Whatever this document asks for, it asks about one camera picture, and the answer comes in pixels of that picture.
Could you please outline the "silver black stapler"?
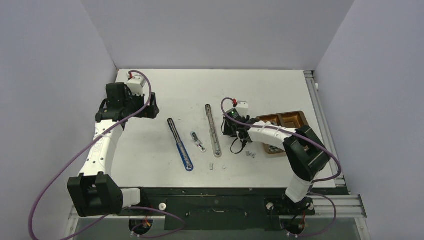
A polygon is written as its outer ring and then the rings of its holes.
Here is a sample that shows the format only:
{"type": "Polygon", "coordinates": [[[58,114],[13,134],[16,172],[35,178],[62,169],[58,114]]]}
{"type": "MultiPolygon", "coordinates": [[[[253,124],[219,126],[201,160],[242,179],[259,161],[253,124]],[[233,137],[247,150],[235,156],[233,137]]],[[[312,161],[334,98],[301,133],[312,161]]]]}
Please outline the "silver black stapler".
{"type": "Polygon", "coordinates": [[[212,115],[212,108],[209,104],[205,105],[205,112],[209,123],[209,133],[211,138],[211,145],[213,149],[213,155],[216,158],[220,158],[222,156],[222,149],[220,146],[220,142],[218,139],[218,134],[215,128],[215,122],[212,115]]]}

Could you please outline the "light blue staple box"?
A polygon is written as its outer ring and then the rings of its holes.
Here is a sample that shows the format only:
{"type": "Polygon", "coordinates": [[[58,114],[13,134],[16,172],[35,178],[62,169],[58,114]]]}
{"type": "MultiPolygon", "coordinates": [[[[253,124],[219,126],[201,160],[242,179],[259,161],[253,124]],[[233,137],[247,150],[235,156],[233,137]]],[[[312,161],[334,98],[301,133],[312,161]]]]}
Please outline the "light blue staple box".
{"type": "Polygon", "coordinates": [[[193,140],[193,142],[194,142],[194,144],[196,145],[196,147],[202,152],[202,153],[205,153],[206,152],[206,148],[204,147],[204,145],[203,145],[203,143],[200,141],[200,139],[199,139],[199,137],[198,137],[198,135],[197,135],[197,133],[195,132],[195,131],[192,131],[191,133],[190,133],[190,135],[191,135],[191,138],[192,138],[192,140],[193,140]]]}

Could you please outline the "blue stapler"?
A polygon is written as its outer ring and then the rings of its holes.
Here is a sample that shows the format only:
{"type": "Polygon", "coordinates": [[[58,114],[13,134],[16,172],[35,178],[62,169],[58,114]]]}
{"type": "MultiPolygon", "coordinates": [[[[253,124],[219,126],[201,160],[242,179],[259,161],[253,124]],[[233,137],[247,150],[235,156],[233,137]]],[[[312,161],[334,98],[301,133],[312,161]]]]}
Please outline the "blue stapler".
{"type": "Polygon", "coordinates": [[[190,159],[190,156],[185,148],[183,141],[178,133],[174,120],[172,118],[167,119],[168,126],[172,132],[172,135],[176,142],[177,150],[180,154],[181,160],[183,162],[184,168],[186,171],[191,172],[194,169],[193,163],[190,159]]]}

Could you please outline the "brown plastic divided tray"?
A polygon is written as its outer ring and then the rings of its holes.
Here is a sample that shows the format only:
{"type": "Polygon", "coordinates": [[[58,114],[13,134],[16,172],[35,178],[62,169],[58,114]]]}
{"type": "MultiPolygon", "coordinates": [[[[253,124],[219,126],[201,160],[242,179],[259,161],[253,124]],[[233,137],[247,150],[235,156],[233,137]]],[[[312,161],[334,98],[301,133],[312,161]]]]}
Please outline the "brown plastic divided tray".
{"type": "MultiPolygon", "coordinates": [[[[304,125],[309,125],[305,114],[302,111],[292,111],[285,113],[274,113],[268,115],[257,116],[256,119],[264,122],[271,122],[274,126],[285,128],[301,128],[304,125]]],[[[263,149],[268,155],[285,154],[282,148],[278,148],[269,144],[263,143],[263,149]]]]}

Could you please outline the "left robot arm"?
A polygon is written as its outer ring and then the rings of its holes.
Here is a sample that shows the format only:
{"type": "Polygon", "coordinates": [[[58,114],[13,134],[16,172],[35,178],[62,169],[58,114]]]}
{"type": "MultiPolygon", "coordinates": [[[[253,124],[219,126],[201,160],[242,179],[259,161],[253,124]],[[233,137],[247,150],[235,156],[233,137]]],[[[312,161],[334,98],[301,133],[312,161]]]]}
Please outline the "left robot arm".
{"type": "Polygon", "coordinates": [[[95,115],[95,143],[78,176],[69,178],[67,189],[80,217],[118,215],[130,208],[136,215],[148,211],[149,201],[140,188],[120,188],[112,179],[112,164],[127,118],[154,119],[160,112],[155,93],[145,100],[144,79],[106,85],[106,99],[95,115]]]}

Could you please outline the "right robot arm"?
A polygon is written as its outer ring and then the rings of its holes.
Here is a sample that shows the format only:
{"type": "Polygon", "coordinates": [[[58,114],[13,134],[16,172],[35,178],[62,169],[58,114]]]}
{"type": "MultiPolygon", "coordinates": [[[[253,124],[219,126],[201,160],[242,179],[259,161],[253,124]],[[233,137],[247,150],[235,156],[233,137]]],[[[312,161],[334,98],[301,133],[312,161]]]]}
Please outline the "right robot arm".
{"type": "Polygon", "coordinates": [[[282,201],[283,209],[289,214],[302,208],[302,200],[309,194],[316,176],[330,161],[324,144],[308,125],[300,128],[276,126],[241,116],[233,108],[224,114],[223,134],[237,138],[243,144],[261,143],[285,152],[293,171],[282,201]]]}

